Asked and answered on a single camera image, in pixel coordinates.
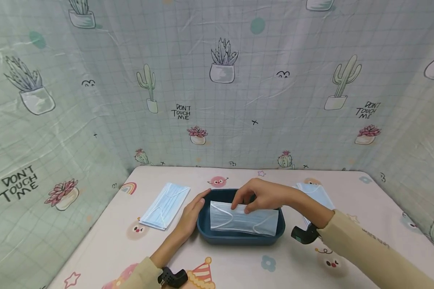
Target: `table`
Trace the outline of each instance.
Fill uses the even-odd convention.
[[[253,177],[289,186],[322,184],[337,209],[434,279],[434,246],[366,173],[137,167],[48,288],[117,288],[135,264],[150,256],[174,229],[181,210],[195,195],[209,187],[239,188]],[[223,182],[216,185],[216,179]],[[138,218],[167,182],[191,187],[174,221],[166,231],[140,225]],[[303,245],[291,238],[294,226],[305,229],[306,224],[292,208],[282,210],[286,230],[273,246],[212,246],[195,232],[169,267],[175,273],[190,271],[185,289],[377,288],[321,240]]]

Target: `dark blue plastic tray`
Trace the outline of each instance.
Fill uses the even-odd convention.
[[[209,244],[242,245],[242,246],[268,246],[274,244],[285,231],[285,219],[281,209],[278,210],[278,226],[275,236],[257,236],[243,232],[219,232],[211,231],[211,201],[231,203],[236,194],[236,189],[213,189],[206,197],[205,204],[198,215],[198,230],[204,240]]]

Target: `folded face mask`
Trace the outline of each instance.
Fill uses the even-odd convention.
[[[246,205],[238,205],[235,210],[230,206],[229,203],[211,201],[211,230],[275,236],[278,210],[257,210],[245,214]]]
[[[310,183],[297,183],[295,186],[296,189],[305,192],[306,195],[327,207],[330,210],[334,210],[335,207],[333,202],[328,197],[325,189],[322,185],[311,185]],[[307,225],[310,225],[310,221],[304,217],[304,221]]]
[[[140,223],[164,231],[177,215],[189,191],[190,187],[166,183],[156,200],[140,218]]]

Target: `star illustration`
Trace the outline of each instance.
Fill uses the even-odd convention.
[[[77,284],[77,279],[79,279],[80,273],[77,274],[76,272],[73,272],[71,276],[69,276],[66,280],[64,280],[64,283],[66,284],[64,286],[64,289],[68,289],[71,286],[74,286]]]
[[[346,214],[346,215],[347,215],[347,217],[348,217],[352,222],[357,223],[357,224],[360,224],[359,220],[357,220],[357,216],[352,216],[352,215],[349,215],[349,214]]]

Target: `beige sleeve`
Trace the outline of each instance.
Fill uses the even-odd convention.
[[[338,210],[324,229],[323,243],[357,266],[381,289],[433,289],[434,281],[387,243],[352,222]]]
[[[119,289],[160,289],[158,277],[162,269],[156,268],[149,257],[135,267],[130,277],[120,285]]]

